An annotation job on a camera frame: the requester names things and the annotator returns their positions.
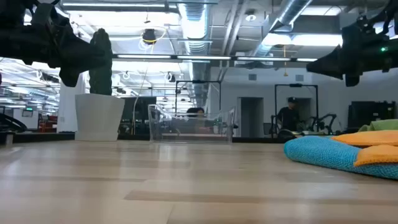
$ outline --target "black frame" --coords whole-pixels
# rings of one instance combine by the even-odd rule
[[[219,107],[219,110],[221,110],[221,81],[177,80],[177,81],[175,81],[175,113],[177,113],[177,96],[178,96],[178,84],[179,83],[192,83],[192,84],[218,83],[218,86],[220,87],[218,107]]]
[[[303,86],[308,86],[308,87],[314,87],[315,88],[315,104],[316,104],[316,108],[317,108],[317,120],[319,119],[319,104],[318,104],[318,85],[304,85],[301,83],[296,83],[296,84],[275,84],[274,86],[274,92],[275,92],[275,117],[277,117],[278,115],[278,108],[277,108],[277,89],[278,86],[289,86],[291,88],[301,88]]]

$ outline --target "blue towel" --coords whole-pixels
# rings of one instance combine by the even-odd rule
[[[317,136],[291,140],[285,144],[284,149],[285,155],[293,161],[398,180],[398,164],[355,167],[354,162],[360,150],[358,147]]]

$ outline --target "plant pot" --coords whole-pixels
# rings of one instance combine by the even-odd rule
[[[124,100],[99,94],[76,95],[77,141],[116,141]]]

